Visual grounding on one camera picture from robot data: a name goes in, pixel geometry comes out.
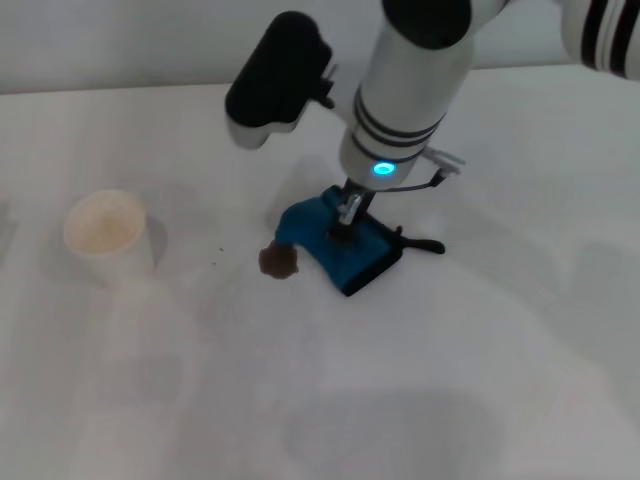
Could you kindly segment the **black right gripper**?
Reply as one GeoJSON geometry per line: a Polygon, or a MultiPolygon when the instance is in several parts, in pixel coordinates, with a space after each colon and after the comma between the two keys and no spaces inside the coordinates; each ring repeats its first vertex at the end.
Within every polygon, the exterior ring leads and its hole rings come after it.
{"type": "Polygon", "coordinates": [[[341,189],[344,200],[337,208],[336,220],[332,223],[327,236],[330,240],[347,244],[353,240],[355,217],[362,218],[376,195],[352,180],[347,180],[341,189]]]}

